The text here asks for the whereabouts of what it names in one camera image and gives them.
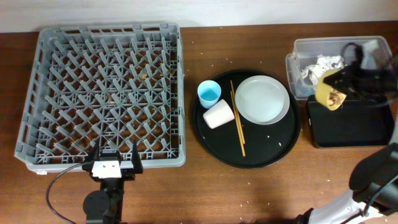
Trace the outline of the yellow bowl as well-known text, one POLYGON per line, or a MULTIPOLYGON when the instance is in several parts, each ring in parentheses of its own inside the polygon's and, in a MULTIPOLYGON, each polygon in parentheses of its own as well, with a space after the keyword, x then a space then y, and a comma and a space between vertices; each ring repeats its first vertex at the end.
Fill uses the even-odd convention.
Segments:
POLYGON ((332 87, 330 85, 327 85, 327 84, 323 83, 323 79, 325 78, 326 75, 330 75, 332 72, 337 72, 337 71, 338 70, 328 70, 328 71, 326 71, 322 75, 320 80, 318 81, 318 85, 317 85, 317 88, 315 90, 315 99, 321 105, 323 105, 324 107, 326 107, 330 111, 337 110, 340 106, 337 107, 337 108, 332 108, 332 107, 328 106, 328 97, 329 97, 329 93, 330 93, 330 90, 332 89, 332 87))

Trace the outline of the white paper cup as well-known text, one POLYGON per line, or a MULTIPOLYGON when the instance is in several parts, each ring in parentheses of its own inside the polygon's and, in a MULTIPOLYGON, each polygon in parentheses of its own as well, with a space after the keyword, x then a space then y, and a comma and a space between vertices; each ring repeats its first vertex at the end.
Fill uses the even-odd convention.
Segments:
POLYGON ((203 114, 203 119, 210 129, 215 129, 235 119, 233 110, 225 100, 220 100, 203 114))

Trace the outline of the light blue plastic cup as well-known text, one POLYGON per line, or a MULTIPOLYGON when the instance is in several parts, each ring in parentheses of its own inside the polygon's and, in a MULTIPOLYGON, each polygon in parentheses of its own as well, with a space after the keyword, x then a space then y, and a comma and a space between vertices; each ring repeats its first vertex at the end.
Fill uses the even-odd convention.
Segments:
POLYGON ((205 80, 199 84, 197 95, 202 107, 210 109, 218 102, 221 96, 221 87, 213 80, 205 80))

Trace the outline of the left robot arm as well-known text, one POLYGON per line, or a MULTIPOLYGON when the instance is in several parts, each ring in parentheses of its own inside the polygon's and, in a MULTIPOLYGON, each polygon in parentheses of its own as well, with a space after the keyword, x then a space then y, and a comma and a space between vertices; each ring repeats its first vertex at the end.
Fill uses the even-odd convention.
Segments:
POLYGON ((100 183, 100 189, 88 194, 83 202, 87 223, 121 223, 124 183, 133 181, 144 170, 136 142, 133 142, 131 150, 131 168, 121 167, 119 151, 101 150, 98 142, 84 160, 82 169, 100 183))

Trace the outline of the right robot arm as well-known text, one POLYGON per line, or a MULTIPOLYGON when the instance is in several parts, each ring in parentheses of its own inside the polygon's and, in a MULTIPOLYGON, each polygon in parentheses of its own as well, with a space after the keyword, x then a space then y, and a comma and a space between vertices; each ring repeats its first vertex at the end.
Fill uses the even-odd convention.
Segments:
MULTIPOLYGON (((330 90, 334 88, 364 102, 369 108, 389 106, 397 99, 397 56, 381 68, 367 69, 370 57, 360 48, 354 51, 351 65, 328 71, 319 81, 315 98, 332 110, 330 90)), ((298 215, 295 223, 361 223, 371 218, 397 212, 397 131, 393 130, 387 146, 361 160, 351 173, 349 189, 320 208, 298 215)))

